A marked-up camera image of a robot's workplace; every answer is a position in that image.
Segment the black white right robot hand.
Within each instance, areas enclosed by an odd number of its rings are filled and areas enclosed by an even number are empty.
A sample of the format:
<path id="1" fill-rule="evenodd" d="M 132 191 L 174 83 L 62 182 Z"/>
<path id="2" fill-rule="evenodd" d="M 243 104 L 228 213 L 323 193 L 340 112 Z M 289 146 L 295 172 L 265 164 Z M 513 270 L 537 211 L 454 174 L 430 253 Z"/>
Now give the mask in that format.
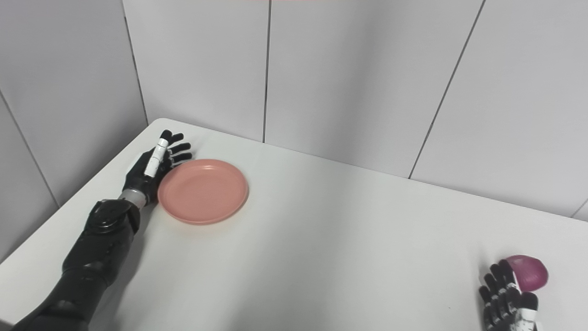
<path id="1" fill-rule="evenodd" d="M 492 264 L 490 271 L 478 289 L 483 302 L 483 330 L 539 331 L 537 295 L 522 290 L 508 260 Z"/>

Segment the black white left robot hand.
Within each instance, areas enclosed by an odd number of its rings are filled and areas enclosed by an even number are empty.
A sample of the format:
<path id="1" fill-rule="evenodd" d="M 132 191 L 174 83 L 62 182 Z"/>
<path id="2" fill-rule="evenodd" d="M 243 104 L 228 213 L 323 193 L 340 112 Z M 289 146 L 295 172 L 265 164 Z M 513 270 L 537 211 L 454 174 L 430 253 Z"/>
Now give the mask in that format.
<path id="1" fill-rule="evenodd" d="M 123 192 L 136 191 L 143 195 L 145 204 L 158 201 L 158 189 L 164 176 L 172 169 L 192 160 L 191 143 L 183 133 L 164 130 L 155 147 L 139 156 L 126 174 Z"/>

